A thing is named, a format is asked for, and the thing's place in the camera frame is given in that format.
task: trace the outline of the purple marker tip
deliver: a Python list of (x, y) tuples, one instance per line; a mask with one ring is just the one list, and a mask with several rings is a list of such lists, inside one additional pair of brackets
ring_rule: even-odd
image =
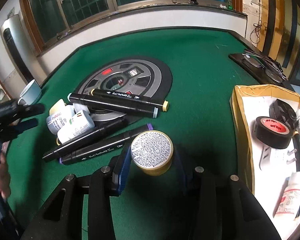
[(148, 126), (149, 130), (153, 130), (153, 127), (152, 127), (151, 123), (147, 123), (147, 126)]

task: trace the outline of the eyeglasses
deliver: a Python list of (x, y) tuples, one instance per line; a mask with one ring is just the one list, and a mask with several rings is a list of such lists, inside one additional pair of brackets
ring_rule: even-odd
[(242, 55), (244, 56), (244, 60), (254, 67), (263, 69), (266, 75), (273, 81), (282, 83), (283, 81), (287, 80), (279, 62), (246, 49)]

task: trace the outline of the black tape roll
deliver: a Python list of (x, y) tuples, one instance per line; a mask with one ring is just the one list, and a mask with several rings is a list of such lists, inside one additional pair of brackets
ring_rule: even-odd
[(254, 133), (264, 144), (276, 149), (285, 149), (291, 141), (293, 130), (276, 119), (259, 116), (256, 118)]

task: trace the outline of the light blue cup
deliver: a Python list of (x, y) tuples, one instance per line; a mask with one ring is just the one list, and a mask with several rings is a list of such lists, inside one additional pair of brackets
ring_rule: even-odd
[(35, 104), (41, 97), (42, 91), (38, 83), (33, 79), (26, 85), (20, 94), (18, 105)]

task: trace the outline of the red button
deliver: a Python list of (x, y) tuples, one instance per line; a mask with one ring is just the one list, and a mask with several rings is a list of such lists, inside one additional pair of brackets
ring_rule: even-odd
[(111, 73), (111, 72), (112, 72), (112, 69), (111, 69), (111, 68), (108, 68), (108, 69), (102, 71), (101, 74), (102, 74), (102, 75), (107, 75), (107, 74), (109, 74), (109, 73)]

